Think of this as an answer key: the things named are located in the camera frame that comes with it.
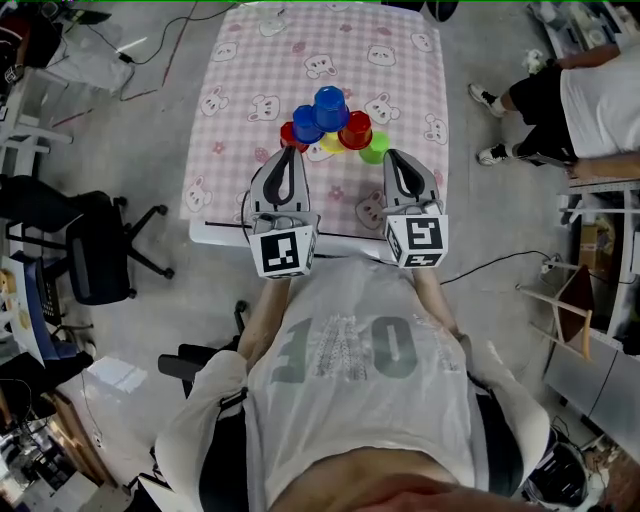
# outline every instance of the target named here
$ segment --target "plastic cup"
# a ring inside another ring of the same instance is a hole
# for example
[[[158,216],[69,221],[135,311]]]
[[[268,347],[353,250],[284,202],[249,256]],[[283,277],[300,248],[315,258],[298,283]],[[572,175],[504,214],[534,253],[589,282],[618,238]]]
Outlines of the plastic cup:
[[[304,153],[309,149],[308,144],[298,142],[293,136],[293,123],[288,121],[280,127],[280,147],[295,146],[300,153]]]
[[[323,132],[339,132],[349,122],[349,109],[340,89],[322,87],[314,97],[313,122]]]
[[[373,138],[371,119],[361,110],[351,112],[349,122],[338,133],[338,138],[347,149],[359,150],[366,148]]]
[[[338,134],[335,132],[325,133],[324,137],[320,139],[320,147],[333,155],[344,153],[344,146],[340,143]]]
[[[324,136],[324,132],[313,124],[312,110],[311,105],[302,105],[293,113],[293,137],[302,144],[314,144]]]
[[[375,132],[371,139],[371,144],[366,148],[358,151],[360,158],[372,165],[381,164],[384,160],[384,154],[389,149],[391,141],[389,136],[384,132]]]

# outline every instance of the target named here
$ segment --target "green cup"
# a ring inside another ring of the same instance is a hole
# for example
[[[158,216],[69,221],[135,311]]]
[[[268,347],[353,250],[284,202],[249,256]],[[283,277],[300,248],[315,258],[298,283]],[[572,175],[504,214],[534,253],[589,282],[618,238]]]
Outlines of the green cup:
[[[384,160],[384,154],[389,149],[391,141],[389,136],[384,132],[374,132],[371,144],[366,148],[358,151],[360,158],[372,165],[379,165]]]

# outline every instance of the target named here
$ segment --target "sneaker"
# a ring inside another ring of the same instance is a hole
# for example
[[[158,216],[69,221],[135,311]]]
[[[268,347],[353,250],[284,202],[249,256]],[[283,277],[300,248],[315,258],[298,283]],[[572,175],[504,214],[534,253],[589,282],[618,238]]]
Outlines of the sneaker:
[[[469,84],[468,89],[469,96],[471,96],[478,103],[481,103],[482,105],[487,107],[487,110],[491,112],[491,115],[497,118],[504,117],[506,113],[504,112],[504,109],[499,110],[494,106],[495,101],[498,99],[497,96],[494,96],[493,94],[487,92],[484,87],[478,84]]]
[[[496,144],[492,148],[483,149],[476,153],[476,159],[480,165],[496,165],[508,160],[513,155],[504,144]]]

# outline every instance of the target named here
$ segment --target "black shorts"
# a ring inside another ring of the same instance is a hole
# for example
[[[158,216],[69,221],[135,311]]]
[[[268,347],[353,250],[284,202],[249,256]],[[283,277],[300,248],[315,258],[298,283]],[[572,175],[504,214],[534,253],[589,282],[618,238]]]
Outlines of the black shorts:
[[[518,156],[539,153],[563,162],[577,160],[560,100],[561,72],[557,66],[545,68],[509,89],[524,122],[535,125],[518,147]]]

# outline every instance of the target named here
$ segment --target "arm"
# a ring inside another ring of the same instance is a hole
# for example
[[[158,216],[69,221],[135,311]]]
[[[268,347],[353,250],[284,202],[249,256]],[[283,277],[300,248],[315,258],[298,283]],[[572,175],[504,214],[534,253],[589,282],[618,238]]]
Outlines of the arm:
[[[238,353],[247,360],[247,371],[267,353],[278,334],[287,309],[290,284],[290,279],[268,280],[262,289],[238,345]]]
[[[442,287],[438,282],[436,273],[430,268],[414,269],[413,281],[420,302],[429,313],[436,317],[456,338],[460,336],[460,330],[456,324],[447,299],[442,293]]]
[[[573,174],[580,179],[602,176],[606,178],[640,179],[640,153],[621,153],[603,158],[578,160]]]
[[[596,46],[586,52],[570,55],[564,59],[558,60],[558,65],[562,69],[573,68],[595,68],[601,66],[605,62],[609,62],[620,55],[620,49],[615,44],[606,44]]]

